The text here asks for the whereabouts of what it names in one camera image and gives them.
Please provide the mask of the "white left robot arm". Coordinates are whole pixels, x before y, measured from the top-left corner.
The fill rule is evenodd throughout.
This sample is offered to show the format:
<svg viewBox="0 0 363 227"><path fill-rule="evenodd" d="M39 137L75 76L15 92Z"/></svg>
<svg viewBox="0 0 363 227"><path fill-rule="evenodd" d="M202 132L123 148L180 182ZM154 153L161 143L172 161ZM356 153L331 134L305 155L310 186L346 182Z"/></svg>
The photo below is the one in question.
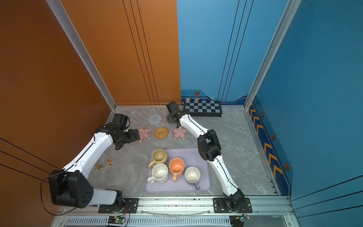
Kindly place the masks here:
<svg viewBox="0 0 363 227"><path fill-rule="evenodd" d="M112 213L124 212L126 204L121 191L94 188L87 178L98 159L112 144L119 150L125 144L138 140L140 134L137 129L128 130L119 124L100 126L69 164L48 176L52 203L73 208L99 206Z"/></svg>

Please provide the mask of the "lilac mug cream inside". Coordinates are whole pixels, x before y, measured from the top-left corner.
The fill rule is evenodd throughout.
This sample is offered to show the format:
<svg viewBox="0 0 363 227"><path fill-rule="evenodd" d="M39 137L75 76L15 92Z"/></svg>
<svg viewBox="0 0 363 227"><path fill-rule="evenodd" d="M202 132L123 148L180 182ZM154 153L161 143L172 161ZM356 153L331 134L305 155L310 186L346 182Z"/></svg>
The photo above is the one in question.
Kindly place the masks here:
<svg viewBox="0 0 363 227"><path fill-rule="evenodd" d="M194 186L197 191L200 190L199 180L201 177L201 173L198 168L196 168L194 166L188 167L185 170L184 176L185 176L186 181L190 185Z"/></svg>

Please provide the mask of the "pink flower silicone coaster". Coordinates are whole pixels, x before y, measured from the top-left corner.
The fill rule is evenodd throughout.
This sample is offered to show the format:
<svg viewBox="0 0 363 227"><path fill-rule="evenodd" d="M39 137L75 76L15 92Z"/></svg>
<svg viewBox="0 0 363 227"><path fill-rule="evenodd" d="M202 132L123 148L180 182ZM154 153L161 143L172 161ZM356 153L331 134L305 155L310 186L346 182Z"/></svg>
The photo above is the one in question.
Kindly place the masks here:
<svg viewBox="0 0 363 227"><path fill-rule="evenodd" d="M188 132L189 131L182 126L179 126L178 128L172 128L170 130L173 140L187 140Z"/></svg>

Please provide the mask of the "woven rattan round coaster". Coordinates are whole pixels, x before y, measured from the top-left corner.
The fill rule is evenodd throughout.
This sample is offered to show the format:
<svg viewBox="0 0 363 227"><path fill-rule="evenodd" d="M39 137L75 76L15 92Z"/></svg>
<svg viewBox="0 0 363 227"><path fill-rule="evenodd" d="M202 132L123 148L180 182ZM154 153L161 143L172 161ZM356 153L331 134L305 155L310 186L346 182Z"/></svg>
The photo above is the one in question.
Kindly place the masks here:
<svg viewBox="0 0 363 227"><path fill-rule="evenodd" d="M155 130L154 136L157 139L165 139L169 134L169 130L165 127L159 127Z"/></svg>

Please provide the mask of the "white cream mug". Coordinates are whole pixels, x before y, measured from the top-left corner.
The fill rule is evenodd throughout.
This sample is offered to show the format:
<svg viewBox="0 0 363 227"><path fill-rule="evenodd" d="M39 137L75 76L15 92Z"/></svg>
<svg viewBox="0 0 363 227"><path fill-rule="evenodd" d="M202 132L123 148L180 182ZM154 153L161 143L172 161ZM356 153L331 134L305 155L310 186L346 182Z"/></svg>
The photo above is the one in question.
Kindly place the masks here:
<svg viewBox="0 0 363 227"><path fill-rule="evenodd" d="M157 164L152 168L152 176L147 179L148 183L165 183L169 179L168 167L165 164Z"/></svg>

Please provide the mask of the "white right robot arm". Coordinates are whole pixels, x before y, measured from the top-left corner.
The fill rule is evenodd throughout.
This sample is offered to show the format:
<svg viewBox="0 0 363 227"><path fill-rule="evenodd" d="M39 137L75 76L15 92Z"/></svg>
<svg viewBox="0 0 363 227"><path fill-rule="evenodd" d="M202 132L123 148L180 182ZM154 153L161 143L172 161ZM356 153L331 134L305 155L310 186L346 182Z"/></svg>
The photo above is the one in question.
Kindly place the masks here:
<svg viewBox="0 0 363 227"><path fill-rule="evenodd" d="M169 114L167 121L177 124L192 133L197 139L198 151L202 159L207 161L214 170L222 186L226 207L230 212L243 209L245 195L234 182L223 160L221 145L215 130L209 130L197 123L190 114L174 116Z"/></svg>

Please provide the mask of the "beige yellow mug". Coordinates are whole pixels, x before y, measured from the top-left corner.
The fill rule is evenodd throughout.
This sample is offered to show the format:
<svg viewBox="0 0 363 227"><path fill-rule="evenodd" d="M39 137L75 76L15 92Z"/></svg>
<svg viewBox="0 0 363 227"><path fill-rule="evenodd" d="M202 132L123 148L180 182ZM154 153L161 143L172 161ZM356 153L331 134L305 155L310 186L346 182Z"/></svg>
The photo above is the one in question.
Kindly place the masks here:
<svg viewBox="0 0 363 227"><path fill-rule="evenodd" d="M156 149L151 156L151 162L148 169L152 169L157 164L165 164L168 161L168 155L164 149Z"/></svg>

